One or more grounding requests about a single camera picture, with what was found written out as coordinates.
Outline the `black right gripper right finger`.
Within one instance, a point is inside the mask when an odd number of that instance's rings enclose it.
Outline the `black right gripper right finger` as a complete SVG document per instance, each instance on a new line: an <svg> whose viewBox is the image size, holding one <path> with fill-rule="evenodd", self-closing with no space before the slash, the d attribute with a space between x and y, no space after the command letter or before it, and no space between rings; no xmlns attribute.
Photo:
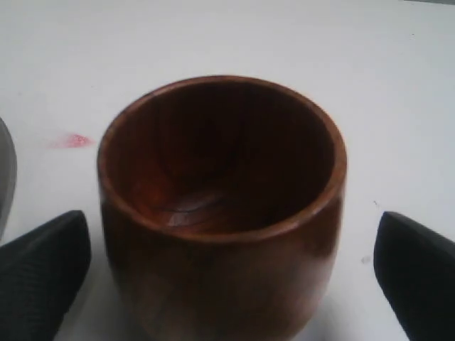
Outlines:
<svg viewBox="0 0 455 341"><path fill-rule="evenodd" d="M454 339L454 242L398 212L382 214L375 277L409 340Z"/></svg>

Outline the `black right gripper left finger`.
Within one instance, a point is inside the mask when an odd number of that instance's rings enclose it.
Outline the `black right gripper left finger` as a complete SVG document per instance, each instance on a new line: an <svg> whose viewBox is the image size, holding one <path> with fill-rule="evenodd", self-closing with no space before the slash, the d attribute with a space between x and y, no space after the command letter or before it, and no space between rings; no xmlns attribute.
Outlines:
<svg viewBox="0 0 455 341"><path fill-rule="evenodd" d="M1 247L1 340L53 340L92 259L80 210Z"/></svg>

